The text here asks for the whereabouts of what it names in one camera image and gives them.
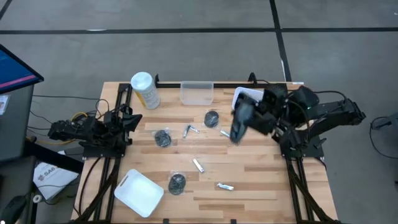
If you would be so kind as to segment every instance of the monitor screen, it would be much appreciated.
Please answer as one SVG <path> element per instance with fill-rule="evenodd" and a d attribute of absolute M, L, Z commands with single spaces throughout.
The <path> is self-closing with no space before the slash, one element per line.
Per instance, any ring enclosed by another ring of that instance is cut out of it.
<path fill-rule="evenodd" d="M 41 82 L 43 78 L 14 54 L 0 46 L 0 93 Z"/>

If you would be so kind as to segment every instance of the gray floor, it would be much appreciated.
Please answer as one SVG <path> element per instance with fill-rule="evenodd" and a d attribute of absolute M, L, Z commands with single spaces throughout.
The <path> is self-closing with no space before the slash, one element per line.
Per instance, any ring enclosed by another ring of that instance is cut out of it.
<path fill-rule="evenodd" d="M 285 28 L 398 27 L 398 2 L 393 0 L 276 2 Z M 266 0 L 13 0 L 0 20 L 0 30 L 176 27 L 273 27 L 273 21 Z M 368 133 L 373 118 L 398 111 L 398 33 L 284 33 L 283 38 L 293 81 L 314 90 L 342 91 L 367 115 L 359 126 L 323 135 L 339 219 L 398 223 L 398 162 L 377 154 Z M 103 82 L 127 81 L 141 70 L 159 73 L 165 81 L 245 80 L 250 72 L 284 80 L 273 33 L 0 35 L 0 43 L 45 77 L 36 94 L 99 97 Z M 35 98 L 32 111 L 57 121 L 92 110 L 94 103 Z M 29 124 L 49 126 L 33 116 Z M 398 156 L 394 134 L 389 128 L 373 133 L 384 153 Z M 75 192 L 70 187 L 59 198 Z M 37 223 L 66 222 L 73 201 L 41 203 Z"/>

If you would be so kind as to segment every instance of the wooden tabletop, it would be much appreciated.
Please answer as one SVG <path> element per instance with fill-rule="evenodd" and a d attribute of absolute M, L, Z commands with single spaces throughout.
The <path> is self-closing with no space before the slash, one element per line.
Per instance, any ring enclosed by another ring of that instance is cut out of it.
<path fill-rule="evenodd" d="M 115 105 L 119 82 L 104 83 L 101 98 Z M 288 89 L 299 85 L 288 83 Z M 220 129 L 230 130 L 231 104 L 234 88 L 215 88 L 214 101 L 210 106 L 185 106 L 180 101 L 179 88 L 159 88 L 160 106 L 147 110 L 133 93 L 131 107 L 134 114 L 142 114 L 136 132 L 131 133 L 132 146 L 126 149 L 121 160 L 118 182 L 130 169 L 136 169 L 164 190 L 164 196 L 149 218 L 142 218 L 125 204 L 115 199 L 112 223 L 294 223 L 294 209 L 289 188 L 287 168 L 280 155 L 279 146 L 270 137 L 248 129 L 239 146 L 220 134 Z M 106 104 L 99 105 L 101 112 Z M 220 115 L 216 129 L 204 126 L 209 110 Z M 200 133 L 190 131 L 182 137 L 187 124 Z M 153 132 L 169 128 L 172 146 L 156 146 Z M 199 173 L 192 159 L 196 158 L 205 169 Z M 81 175 L 86 178 L 95 159 L 88 159 Z M 315 159 L 304 160 L 308 188 L 319 206 L 330 217 L 337 219 L 325 168 Z M 103 159 L 97 163 L 85 187 L 84 210 L 98 192 Z M 184 193 L 169 193 L 167 186 L 173 172 L 182 172 L 187 178 Z M 232 185 L 234 191 L 218 188 L 218 182 Z M 83 181 L 80 182 L 78 195 Z M 306 218 L 303 198 L 300 195 L 302 216 Z M 108 196 L 105 195 L 101 210 L 104 218 Z"/>

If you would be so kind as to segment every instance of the yellow label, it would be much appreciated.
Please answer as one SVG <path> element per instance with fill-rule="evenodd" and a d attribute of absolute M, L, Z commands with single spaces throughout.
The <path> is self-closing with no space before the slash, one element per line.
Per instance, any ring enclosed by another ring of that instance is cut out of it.
<path fill-rule="evenodd" d="M 142 98 L 142 95 L 141 95 L 140 93 L 138 93 L 138 92 L 136 92 L 136 93 L 137 93 L 137 96 L 138 96 L 138 98 L 139 98 L 139 101 L 141 101 L 142 105 L 146 106 L 146 105 L 145 105 L 145 101 L 144 101 L 144 99 Z"/>

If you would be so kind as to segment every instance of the white tray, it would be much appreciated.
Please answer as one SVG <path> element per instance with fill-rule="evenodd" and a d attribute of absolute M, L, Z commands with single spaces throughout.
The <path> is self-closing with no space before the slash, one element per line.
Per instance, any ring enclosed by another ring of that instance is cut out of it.
<path fill-rule="evenodd" d="M 235 110 L 235 102 L 236 99 L 238 98 L 238 95 L 240 93 L 245 93 L 247 95 L 249 95 L 251 98 L 257 100 L 257 101 L 261 101 L 262 100 L 262 94 L 264 93 L 263 91 L 259 91 L 259 90 L 252 90 L 249 88 L 243 88 L 243 87 L 237 87 L 235 89 L 235 94 L 234 94 L 234 100 L 232 101 L 232 110 Z"/>
<path fill-rule="evenodd" d="M 155 210 L 163 197 L 164 190 L 135 169 L 123 177 L 114 191 L 114 196 L 133 209 L 140 216 L 147 218 Z"/>

